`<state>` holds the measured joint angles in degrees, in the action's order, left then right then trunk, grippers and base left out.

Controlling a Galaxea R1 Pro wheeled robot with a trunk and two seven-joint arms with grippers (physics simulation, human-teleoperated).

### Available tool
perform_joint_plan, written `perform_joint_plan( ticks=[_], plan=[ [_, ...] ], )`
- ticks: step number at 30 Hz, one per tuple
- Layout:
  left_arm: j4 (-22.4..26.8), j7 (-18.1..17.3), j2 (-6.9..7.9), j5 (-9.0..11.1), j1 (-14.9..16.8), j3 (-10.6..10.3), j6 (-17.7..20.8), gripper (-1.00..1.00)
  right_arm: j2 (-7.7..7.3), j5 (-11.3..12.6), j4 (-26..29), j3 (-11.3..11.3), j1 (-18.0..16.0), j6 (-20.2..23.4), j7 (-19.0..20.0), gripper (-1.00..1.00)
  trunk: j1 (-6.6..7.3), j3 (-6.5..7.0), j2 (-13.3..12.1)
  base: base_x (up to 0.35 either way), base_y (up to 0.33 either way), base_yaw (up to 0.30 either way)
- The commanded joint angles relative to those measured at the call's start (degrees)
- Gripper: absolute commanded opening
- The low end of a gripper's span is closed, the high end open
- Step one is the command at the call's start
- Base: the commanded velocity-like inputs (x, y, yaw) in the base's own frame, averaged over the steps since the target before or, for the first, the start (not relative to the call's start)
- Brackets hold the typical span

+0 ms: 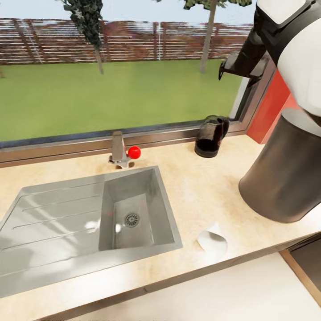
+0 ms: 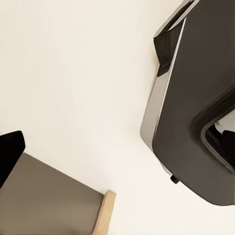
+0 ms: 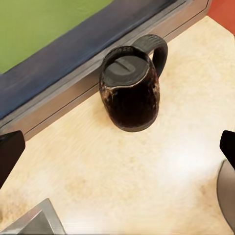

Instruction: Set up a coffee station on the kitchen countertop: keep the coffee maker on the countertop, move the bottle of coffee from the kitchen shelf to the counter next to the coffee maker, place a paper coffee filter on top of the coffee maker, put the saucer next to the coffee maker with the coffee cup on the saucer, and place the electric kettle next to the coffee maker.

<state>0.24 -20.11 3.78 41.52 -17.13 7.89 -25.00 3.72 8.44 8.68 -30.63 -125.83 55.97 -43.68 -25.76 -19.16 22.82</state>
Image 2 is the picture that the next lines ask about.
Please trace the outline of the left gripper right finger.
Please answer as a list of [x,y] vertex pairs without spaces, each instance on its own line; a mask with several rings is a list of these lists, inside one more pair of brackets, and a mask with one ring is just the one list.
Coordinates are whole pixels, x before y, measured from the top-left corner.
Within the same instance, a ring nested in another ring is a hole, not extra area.
[[235,170],[235,132],[224,130],[219,147]]

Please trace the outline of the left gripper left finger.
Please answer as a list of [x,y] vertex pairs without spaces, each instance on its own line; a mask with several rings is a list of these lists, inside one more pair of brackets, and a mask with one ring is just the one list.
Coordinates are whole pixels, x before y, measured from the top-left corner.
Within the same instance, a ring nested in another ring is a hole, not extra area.
[[25,150],[21,130],[0,136],[0,189]]

